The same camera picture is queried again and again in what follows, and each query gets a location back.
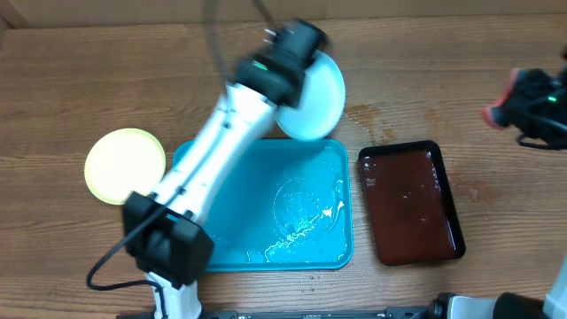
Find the orange green sponge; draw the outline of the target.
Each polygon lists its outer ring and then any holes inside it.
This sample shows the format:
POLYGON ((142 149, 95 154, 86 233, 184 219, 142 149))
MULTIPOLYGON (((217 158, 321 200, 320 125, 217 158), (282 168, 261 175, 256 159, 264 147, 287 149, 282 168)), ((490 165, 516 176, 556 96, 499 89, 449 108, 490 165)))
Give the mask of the orange green sponge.
POLYGON ((522 73, 522 69, 513 68, 510 72, 509 82, 503 91, 501 97, 496 99, 490 105, 482 110, 483 120, 492 128, 502 130, 505 129, 509 123, 505 120, 503 105, 509 100, 510 95, 517 83, 518 76, 522 73))

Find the teal plastic tray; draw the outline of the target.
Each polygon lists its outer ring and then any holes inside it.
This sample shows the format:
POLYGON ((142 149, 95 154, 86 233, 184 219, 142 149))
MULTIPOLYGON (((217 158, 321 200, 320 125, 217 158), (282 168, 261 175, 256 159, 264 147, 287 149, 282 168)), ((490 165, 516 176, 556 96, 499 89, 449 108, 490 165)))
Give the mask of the teal plastic tray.
POLYGON ((343 268, 353 256, 346 148, 333 139, 255 141, 204 229, 214 241, 209 272, 343 268))

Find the yellow plate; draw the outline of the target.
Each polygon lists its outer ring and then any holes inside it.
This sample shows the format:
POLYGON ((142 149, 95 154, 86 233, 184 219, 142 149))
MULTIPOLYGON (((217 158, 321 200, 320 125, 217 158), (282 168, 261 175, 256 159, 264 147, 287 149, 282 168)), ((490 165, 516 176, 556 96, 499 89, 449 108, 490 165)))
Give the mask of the yellow plate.
POLYGON ((133 191, 149 194, 165 174, 166 164, 166 154, 155 136, 139 128, 121 128, 92 146, 84 178, 96 198, 119 206, 133 191))

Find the black tray with water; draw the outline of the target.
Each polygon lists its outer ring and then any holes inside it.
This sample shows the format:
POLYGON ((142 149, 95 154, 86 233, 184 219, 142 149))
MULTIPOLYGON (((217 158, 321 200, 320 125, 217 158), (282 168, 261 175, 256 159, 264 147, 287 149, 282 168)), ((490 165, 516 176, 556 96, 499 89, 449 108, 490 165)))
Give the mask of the black tray with water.
POLYGON ((384 265, 455 260, 466 253, 435 142, 366 147, 358 162, 377 258, 384 265))

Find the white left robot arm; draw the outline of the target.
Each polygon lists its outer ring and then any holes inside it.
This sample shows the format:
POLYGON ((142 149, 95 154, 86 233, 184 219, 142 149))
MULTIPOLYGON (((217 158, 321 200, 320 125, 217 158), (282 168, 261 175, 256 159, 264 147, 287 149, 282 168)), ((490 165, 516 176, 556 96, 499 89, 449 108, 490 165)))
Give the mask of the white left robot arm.
POLYGON ((146 273, 156 315, 198 318, 197 281, 214 242, 204 224, 214 197, 250 144, 272 126, 280 107, 299 106, 327 35, 300 19, 243 58, 189 152, 147 195, 133 192, 123 208, 120 246, 146 273))

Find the light blue plate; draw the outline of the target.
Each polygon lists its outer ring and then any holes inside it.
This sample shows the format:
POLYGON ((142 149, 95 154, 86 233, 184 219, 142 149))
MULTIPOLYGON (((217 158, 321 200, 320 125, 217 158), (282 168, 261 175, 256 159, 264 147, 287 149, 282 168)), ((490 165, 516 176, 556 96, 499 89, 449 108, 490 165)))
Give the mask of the light blue plate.
POLYGON ((316 51, 315 62, 306 70, 298 106, 281 106, 276 122, 293 139, 317 140, 334 130, 345 107, 346 84, 338 65, 328 54, 316 51))

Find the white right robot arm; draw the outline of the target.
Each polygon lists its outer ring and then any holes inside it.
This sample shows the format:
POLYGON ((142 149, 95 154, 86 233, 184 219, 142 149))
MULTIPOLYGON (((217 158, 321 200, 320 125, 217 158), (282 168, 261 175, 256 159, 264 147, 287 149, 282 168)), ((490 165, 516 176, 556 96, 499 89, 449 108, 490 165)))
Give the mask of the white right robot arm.
MULTIPOLYGON (((503 97, 483 110, 485 121, 495 128, 510 125, 520 131, 523 147, 564 151, 566 149, 566 70, 552 77, 541 69, 514 69, 503 97)), ((472 298, 441 293, 415 318, 547 319, 566 317, 566 267, 544 300, 511 292, 496 299, 472 298)))

